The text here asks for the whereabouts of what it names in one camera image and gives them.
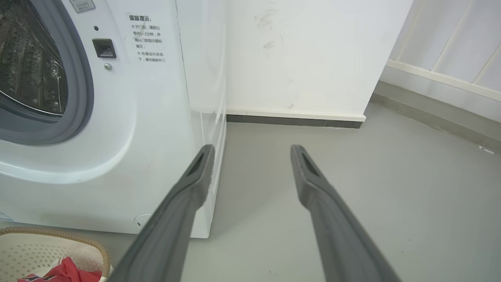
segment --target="red cloth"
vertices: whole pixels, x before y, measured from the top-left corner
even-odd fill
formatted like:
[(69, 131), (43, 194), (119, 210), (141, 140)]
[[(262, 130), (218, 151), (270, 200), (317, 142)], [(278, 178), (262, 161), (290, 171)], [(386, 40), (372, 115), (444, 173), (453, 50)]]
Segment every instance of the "red cloth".
[(51, 269), (44, 277), (30, 274), (21, 278), (18, 282), (98, 282), (101, 272), (87, 272), (78, 269), (70, 257), (65, 257), (61, 264)]

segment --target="gray floor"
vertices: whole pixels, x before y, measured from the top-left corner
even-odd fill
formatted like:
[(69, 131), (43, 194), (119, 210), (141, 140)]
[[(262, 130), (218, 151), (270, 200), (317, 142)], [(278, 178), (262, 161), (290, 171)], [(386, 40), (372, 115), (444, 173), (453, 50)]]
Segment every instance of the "gray floor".
[[(501, 280), (501, 157), (378, 106), (366, 115), (361, 129), (229, 123), (211, 235), (191, 240), (183, 281), (323, 281), (291, 144), (309, 151), (403, 281)], [(134, 239), (80, 233), (114, 263)]]

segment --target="white wall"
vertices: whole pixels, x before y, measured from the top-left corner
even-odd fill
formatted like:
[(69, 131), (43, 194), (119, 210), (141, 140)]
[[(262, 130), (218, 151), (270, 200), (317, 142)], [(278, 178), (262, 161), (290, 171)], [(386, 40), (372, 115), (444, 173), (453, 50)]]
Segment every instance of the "white wall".
[(228, 0), (228, 113), (364, 120), (412, 0)]
[[(500, 15), (499, 0), (415, 0), (388, 63), (399, 69), (386, 67), (380, 79), (501, 122)], [(497, 100), (434, 81), (443, 75)]]

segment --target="washing machine drum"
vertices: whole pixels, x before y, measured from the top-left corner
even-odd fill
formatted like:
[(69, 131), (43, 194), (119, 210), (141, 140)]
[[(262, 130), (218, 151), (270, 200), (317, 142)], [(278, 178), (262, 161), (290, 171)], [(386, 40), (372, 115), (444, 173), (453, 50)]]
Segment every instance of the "washing machine drum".
[(65, 141), (84, 128), (93, 104), (78, 33), (60, 1), (2, 2), (0, 139), (25, 145)]

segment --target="laundry basket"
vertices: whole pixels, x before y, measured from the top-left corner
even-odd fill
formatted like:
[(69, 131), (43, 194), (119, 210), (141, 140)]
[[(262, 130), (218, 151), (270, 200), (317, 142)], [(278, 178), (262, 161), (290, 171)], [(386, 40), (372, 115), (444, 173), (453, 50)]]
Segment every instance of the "laundry basket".
[(78, 269), (110, 274), (110, 255), (96, 240), (71, 232), (36, 227), (0, 229), (0, 281), (17, 281), (69, 256)]

